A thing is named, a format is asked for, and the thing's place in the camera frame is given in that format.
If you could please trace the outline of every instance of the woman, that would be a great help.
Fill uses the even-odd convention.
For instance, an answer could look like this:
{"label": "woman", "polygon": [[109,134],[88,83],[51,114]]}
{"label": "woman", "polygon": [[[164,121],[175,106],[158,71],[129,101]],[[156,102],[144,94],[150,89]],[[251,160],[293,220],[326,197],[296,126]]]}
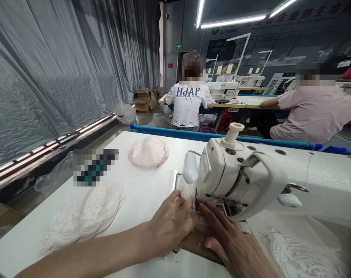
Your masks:
{"label": "woman", "polygon": [[260,104],[290,108],[287,121],[279,124],[272,111],[265,111],[251,117],[249,127],[266,139],[325,143],[351,120],[351,95],[336,86],[324,64],[299,64],[297,70],[295,90]]}
{"label": "woman", "polygon": [[182,81],[175,84],[166,95],[168,105],[174,102],[173,129],[185,131],[199,130],[200,104],[205,109],[214,106],[209,88],[201,81],[203,68],[197,58],[184,60],[182,68]]}

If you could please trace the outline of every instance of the lace fabric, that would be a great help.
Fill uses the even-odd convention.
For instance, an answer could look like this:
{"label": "lace fabric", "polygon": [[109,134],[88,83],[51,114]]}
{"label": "lace fabric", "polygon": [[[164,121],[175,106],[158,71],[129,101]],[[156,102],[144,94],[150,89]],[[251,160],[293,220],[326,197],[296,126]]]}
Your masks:
{"label": "lace fabric", "polygon": [[114,220],[125,197],[120,187],[86,187],[53,215],[40,254],[95,237]]}
{"label": "lace fabric", "polygon": [[147,136],[144,140],[133,144],[128,159],[134,165],[150,170],[159,168],[169,156],[165,142],[156,136]]}
{"label": "lace fabric", "polygon": [[349,275],[349,268],[338,258],[315,251],[273,229],[267,236],[271,253],[285,278],[345,278]]}

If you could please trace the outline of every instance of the plastic bag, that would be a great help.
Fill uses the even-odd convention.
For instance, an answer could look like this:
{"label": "plastic bag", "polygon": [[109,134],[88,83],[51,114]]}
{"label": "plastic bag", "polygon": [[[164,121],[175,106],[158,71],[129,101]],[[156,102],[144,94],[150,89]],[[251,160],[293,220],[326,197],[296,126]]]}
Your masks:
{"label": "plastic bag", "polygon": [[171,121],[172,118],[164,113],[154,113],[152,116],[152,121],[146,126],[170,129]]}
{"label": "plastic bag", "polygon": [[127,103],[120,102],[117,104],[114,113],[121,125],[130,125],[136,120],[136,108]]}
{"label": "plastic bag", "polygon": [[163,112],[167,114],[170,118],[173,118],[173,111],[170,110],[167,104],[161,104],[161,110],[163,110]]}
{"label": "plastic bag", "polygon": [[73,175],[73,152],[68,152],[53,170],[37,178],[34,190],[48,197]]}

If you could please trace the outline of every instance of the sewing machine light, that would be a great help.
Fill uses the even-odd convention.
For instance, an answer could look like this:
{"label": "sewing machine light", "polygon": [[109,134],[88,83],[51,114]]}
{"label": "sewing machine light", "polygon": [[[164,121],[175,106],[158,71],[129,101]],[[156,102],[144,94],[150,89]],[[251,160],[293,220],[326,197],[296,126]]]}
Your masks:
{"label": "sewing machine light", "polygon": [[187,152],[184,156],[183,179],[186,184],[194,183],[199,177],[196,156],[192,152]]}

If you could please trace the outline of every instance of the plastic curtain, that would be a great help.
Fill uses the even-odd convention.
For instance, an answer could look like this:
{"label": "plastic curtain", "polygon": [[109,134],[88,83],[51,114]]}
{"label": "plastic curtain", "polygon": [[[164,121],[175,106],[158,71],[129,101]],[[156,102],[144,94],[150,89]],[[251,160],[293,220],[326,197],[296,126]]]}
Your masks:
{"label": "plastic curtain", "polygon": [[0,1],[0,165],[160,84],[158,0]]}

